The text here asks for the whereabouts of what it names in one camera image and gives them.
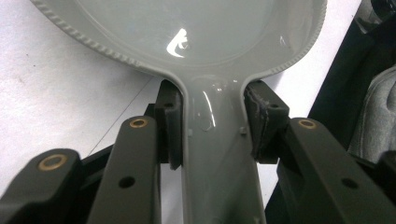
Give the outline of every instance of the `white surface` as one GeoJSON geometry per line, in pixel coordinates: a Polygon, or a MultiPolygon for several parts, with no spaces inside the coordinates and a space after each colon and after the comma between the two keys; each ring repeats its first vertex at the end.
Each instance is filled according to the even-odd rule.
{"type": "MultiPolygon", "coordinates": [[[[327,74],[359,0],[329,1],[317,43],[297,64],[267,83],[305,117],[327,74]]],[[[0,192],[33,156],[70,147],[86,157],[110,145],[120,123],[155,101],[160,80],[80,45],[28,1],[0,6],[0,192]]],[[[259,165],[264,202],[275,166],[259,165]]],[[[163,223],[181,223],[179,171],[163,166],[163,223]]]]}

